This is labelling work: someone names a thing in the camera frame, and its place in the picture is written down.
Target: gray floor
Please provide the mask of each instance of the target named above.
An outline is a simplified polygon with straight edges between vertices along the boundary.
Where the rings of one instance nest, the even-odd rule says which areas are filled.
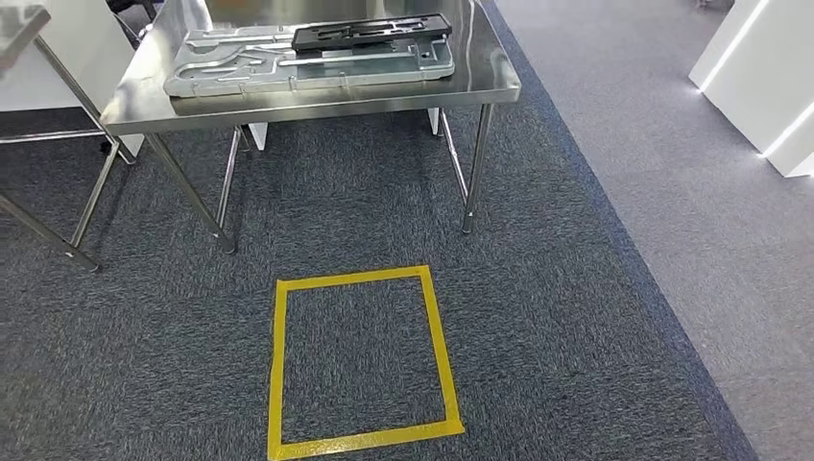
[[[156,4],[156,9],[160,10],[161,4]],[[123,12],[119,12],[119,17],[121,17],[137,35],[145,26],[150,24],[150,17],[140,5],[133,5]]]
[[[86,248],[102,274],[4,215],[0,458],[263,459],[274,280],[425,263],[467,432],[326,459],[726,459],[693,364],[662,337],[543,128],[544,98],[527,85],[497,111],[469,236],[423,112],[273,125],[271,151],[237,163],[235,255],[215,249],[149,153],[117,162],[100,203]],[[465,163],[476,115],[450,112]],[[167,136],[210,204],[228,138]],[[96,143],[4,148],[2,184],[67,231],[102,161]],[[290,303],[286,441],[439,418],[414,281]]]
[[[814,452],[814,180],[783,179],[686,78],[690,0],[498,0],[764,461]]]

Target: metal tray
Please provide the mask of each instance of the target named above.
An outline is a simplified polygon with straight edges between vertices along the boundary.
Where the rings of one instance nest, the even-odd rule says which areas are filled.
[[[296,53],[291,48],[295,30],[315,25],[190,31],[164,91],[187,98],[296,91],[436,80],[455,71],[444,37]]]

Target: black tray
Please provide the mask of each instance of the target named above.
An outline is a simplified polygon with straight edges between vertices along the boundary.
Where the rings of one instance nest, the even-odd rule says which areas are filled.
[[[344,50],[402,38],[442,37],[452,34],[443,14],[393,17],[372,21],[337,22],[294,31],[294,51]]]

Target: metal table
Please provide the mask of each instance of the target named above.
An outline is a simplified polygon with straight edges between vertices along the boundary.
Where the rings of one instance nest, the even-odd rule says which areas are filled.
[[[456,63],[448,78],[397,85],[245,93],[176,99],[162,85],[173,72],[173,59],[191,30],[256,25],[299,25],[441,12],[452,24]],[[472,230],[493,105],[515,102],[520,80],[478,1],[467,0],[167,0],[102,114],[102,123],[118,135],[143,133],[195,211],[230,253],[234,242],[224,233],[224,215],[239,140],[235,130],[217,215],[204,205],[159,133],[356,115],[408,109],[436,110],[452,155],[465,203],[464,232]],[[464,179],[443,108],[481,106],[474,161]]]
[[[0,5],[0,74],[11,69],[23,50],[25,50],[26,47],[33,42],[39,52],[42,53],[42,56],[51,64],[51,66],[60,76],[62,81],[74,93],[84,111],[98,127],[98,130],[36,133],[0,137],[0,145],[17,142],[104,135],[108,138],[111,148],[108,151],[108,157],[105,160],[102,171],[99,173],[96,184],[93,186],[90,198],[88,198],[84,211],[80,216],[79,224],[74,230],[73,236],[70,238],[70,240],[59,236],[56,232],[37,220],[24,207],[16,203],[11,197],[2,192],[0,192],[0,207],[45,238],[49,243],[59,248],[63,253],[65,253],[65,255],[77,260],[85,268],[93,272],[99,269],[99,264],[80,251],[80,246],[82,245],[85,232],[87,231],[87,226],[90,223],[90,219],[93,217],[93,212],[96,209],[96,203],[99,201],[99,196],[102,193],[105,182],[108,180],[110,167],[116,158],[116,154],[118,154],[128,164],[134,163],[135,157],[118,136],[111,134],[102,126],[102,124],[99,122],[99,117],[101,115],[99,110],[96,109],[96,106],[87,96],[87,94],[85,94],[77,81],[73,78],[70,72],[68,72],[48,44],[45,43],[45,40],[39,36],[39,31],[45,27],[50,19],[51,15],[48,13],[48,11],[42,5],[35,2],[20,2],[15,5]]]

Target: yellow tape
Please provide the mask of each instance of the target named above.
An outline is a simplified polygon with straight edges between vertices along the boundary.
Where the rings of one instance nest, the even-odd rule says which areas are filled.
[[[381,271],[359,272],[342,276],[312,277],[310,279],[285,281],[288,291],[307,290],[311,288],[325,288],[326,286],[350,285],[366,281],[381,281],[389,279],[404,279],[406,277],[420,276],[420,267],[399,267],[396,269],[383,269]]]
[[[331,439],[283,444],[282,369],[285,359],[285,309],[288,292],[407,277],[419,277],[421,280],[421,291],[424,295],[424,304],[427,309],[427,319],[430,326],[433,351],[438,365],[439,381],[441,382],[445,414],[444,420],[427,425],[412,425],[409,427],[378,430],[375,432],[334,437]],[[278,280],[275,290],[274,341],[271,384],[269,387],[269,438],[266,448],[270,460],[294,459],[355,449],[384,447],[415,442],[417,440],[433,439],[445,435],[461,434],[464,432],[464,425],[461,423],[461,416],[458,412],[455,386],[452,382],[452,370],[449,366],[449,358],[446,355],[446,344],[443,340],[443,329],[441,325],[441,315],[438,311],[438,301],[435,297],[435,290],[433,289],[432,277],[430,276],[428,266],[412,266],[341,276],[314,277],[311,279]]]

